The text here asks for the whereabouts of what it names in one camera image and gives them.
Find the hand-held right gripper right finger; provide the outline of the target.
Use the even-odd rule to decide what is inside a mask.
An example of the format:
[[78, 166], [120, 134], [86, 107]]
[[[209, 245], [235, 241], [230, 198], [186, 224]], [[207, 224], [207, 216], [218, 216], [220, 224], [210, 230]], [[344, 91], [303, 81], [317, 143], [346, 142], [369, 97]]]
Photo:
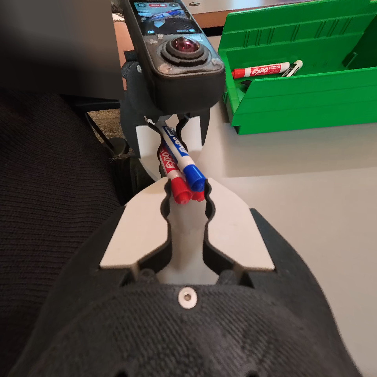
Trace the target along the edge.
[[205, 182], [203, 261], [218, 276], [226, 270], [237, 278], [248, 272], [275, 271], [251, 209], [237, 194], [213, 178]]

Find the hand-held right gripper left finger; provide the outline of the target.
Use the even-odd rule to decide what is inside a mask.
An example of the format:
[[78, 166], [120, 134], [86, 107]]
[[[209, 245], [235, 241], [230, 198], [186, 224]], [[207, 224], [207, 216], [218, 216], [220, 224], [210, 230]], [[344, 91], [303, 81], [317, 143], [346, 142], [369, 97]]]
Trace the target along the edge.
[[163, 270], [172, 258], [171, 181], [161, 178], [136, 194], [124, 207], [101, 259], [101, 269]]

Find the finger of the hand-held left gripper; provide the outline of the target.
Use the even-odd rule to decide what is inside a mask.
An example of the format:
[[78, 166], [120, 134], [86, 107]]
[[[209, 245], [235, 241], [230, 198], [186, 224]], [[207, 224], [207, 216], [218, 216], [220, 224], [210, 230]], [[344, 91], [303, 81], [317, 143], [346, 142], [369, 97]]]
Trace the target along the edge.
[[181, 130], [181, 138], [186, 148], [203, 148], [200, 117], [195, 116], [189, 118], [187, 116], [181, 116], [181, 118], [187, 120], [186, 125]]
[[141, 158], [157, 157], [161, 144], [161, 135], [148, 125], [139, 125], [136, 128], [139, 153]]

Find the blue dry-erase marker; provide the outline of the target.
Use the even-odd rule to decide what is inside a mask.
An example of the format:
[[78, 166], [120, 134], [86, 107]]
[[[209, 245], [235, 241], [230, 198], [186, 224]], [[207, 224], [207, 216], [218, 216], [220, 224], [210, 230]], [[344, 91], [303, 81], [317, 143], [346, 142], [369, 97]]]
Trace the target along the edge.
[[158, 127], [163, 140], [175, 158], [178, 168], [186, 177], [186, 181], [193, 192], [202, 192], [205, 188], [206, 177], [196, 166], [193, 159], [188, 154], [175, 131], [167, 125]]

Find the green plastic bin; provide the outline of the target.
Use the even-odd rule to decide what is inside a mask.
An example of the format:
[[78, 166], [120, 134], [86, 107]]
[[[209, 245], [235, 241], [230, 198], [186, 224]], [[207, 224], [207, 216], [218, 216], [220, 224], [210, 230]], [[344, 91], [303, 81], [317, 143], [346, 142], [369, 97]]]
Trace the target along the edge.
[[[218, 52], [239, 135], [376, 122], [376, 1], [311, 1], [229, 13]], [[232, 71], [302, 60], [283, 73]]]

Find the black dry-erase marker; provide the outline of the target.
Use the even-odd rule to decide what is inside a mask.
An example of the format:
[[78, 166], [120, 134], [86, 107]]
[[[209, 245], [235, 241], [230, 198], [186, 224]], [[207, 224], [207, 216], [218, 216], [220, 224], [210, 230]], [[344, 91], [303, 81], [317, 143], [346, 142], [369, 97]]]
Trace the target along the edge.
[[294, 76], [303, 66], [302, 60], [296, 60], [291, 66], [281, 75], [281, 77], [292, 77]]

